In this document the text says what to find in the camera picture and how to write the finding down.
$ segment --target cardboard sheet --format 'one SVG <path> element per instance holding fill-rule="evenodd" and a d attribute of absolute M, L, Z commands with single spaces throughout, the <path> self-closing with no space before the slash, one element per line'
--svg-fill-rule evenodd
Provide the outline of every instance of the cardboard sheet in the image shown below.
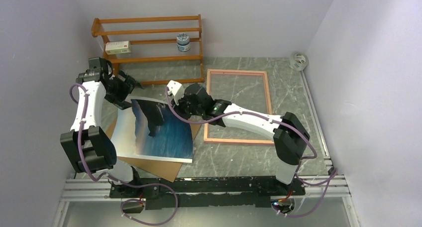
<path fill-rule="evenodd" d="M 113 135 L 116 122 L 117 122 L 117 119 L 115 119 L 113 123 L 105 131 L 106 135 L 110 139 L 111 139 L 111 136 Z M 198 134 L 200 127 L 201 125 L 191 124 L 193 140 Z M 117 158 L 129 163 L 130 165 L 136 166 L 142 170 L 145 170 L 149 173 L 152 173 L 156 176 L 159 176 L 171 182 L 174 181 L 177 174 L 179 173 L 180 168 L 182 167 L 182 164 L 179 162 L 144 160 L 144 159 L 135 159 L 135 158 L 128 158 L 128 157 L 117 157 Z"/>

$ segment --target wooden shelf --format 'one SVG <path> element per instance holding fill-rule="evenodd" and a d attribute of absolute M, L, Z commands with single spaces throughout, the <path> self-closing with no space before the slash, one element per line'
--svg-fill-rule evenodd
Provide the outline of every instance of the wooden shelf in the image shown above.
<path fill-rule="evenodd" d="M 201 77 L 195 79 L 177 80 L 180 83 L 204 82 L 204 65 L 202 50 L 202 22 L 201 15 L 145 17 L 125 19 L 95 18 L 91 28 L 93 37 L 101 36 L 104 42 L 110 42 L 109 35 L 146 35 L 162 33 L 197 32 L 198 37 L 191 38 L 191 49 L 181 52 L 177 49 L 176 39 L 145 39 L 130 40 L 132 52 L 130 54 L 107 55 L 103 57 L 113 63 L 114 74 L 117 75 L 120 64 L 139 62 L 160 62 L 180 60 L 200 60 Z M 144 85 L 167 84 L 169 80 L 145 81 Z"/>

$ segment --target gray wall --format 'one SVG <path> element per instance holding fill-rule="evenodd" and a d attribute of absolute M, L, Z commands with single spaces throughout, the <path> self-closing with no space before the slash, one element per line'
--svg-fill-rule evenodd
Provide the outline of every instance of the gray wall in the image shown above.
<path fill-rule="evenodd" d="M 334 0 L 306 77 L 362 226 L 421 226 L 421 0 Z"/>
<path fill-rule="evenodd" d="M 78 0 L 98 18 L 201 14 L 204 55 L 286 57 L 306 51 L 332 0 Z"/>
<path fill-rule="evenodd" d="M 0 0 L 0 226 L 50 226 L 71 166 L 68 88 L 98 55 L 75 0 Z"/>

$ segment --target can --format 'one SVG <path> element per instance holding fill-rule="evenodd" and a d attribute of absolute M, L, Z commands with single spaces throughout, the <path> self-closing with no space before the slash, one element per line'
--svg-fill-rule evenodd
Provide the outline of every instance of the can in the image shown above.
<path fill-rule="evenodd" d="M 190 49 L 189 44 L 191 43 L 188 34 L 186 33 L 180 33 L 176 37 L 177 41 L 177 48 L 182 51 L 188 51 Z"/>

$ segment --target tape roll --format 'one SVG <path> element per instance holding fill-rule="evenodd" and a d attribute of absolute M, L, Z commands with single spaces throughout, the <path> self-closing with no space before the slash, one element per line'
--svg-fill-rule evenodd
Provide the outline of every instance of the tape roll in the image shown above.
<path fill-rule="evenodd" d="M 290 58 L 290 68 L 296 71 L 302 71 L 305 67 L 309 64 L 309 59 L 306 54 L 302 54 L 300 52 L 294 52 Z"/>

